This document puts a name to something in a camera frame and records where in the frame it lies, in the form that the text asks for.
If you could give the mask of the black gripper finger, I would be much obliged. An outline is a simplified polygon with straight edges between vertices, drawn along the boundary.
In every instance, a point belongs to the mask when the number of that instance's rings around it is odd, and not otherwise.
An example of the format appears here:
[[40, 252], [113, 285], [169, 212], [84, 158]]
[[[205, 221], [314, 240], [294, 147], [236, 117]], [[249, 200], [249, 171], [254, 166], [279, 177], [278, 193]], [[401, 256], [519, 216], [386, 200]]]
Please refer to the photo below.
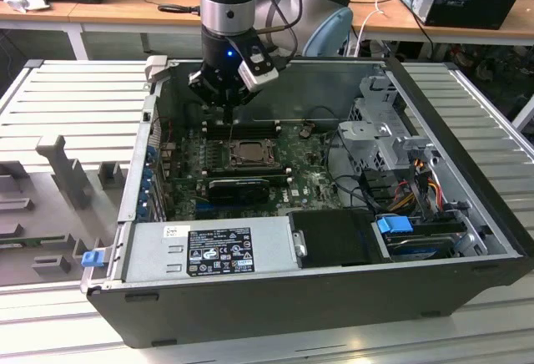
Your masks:
[[231, 90], [229, 93], [229, 123], [234, 122], [234, 110], [248, 104], [259, 91], [251, 92], [246, 87]]
[[189, 88], [209, 108], [221, 109], [224, 124], [230, 124], [229, 87], [218, 70], [200, 69], [189, 75]]

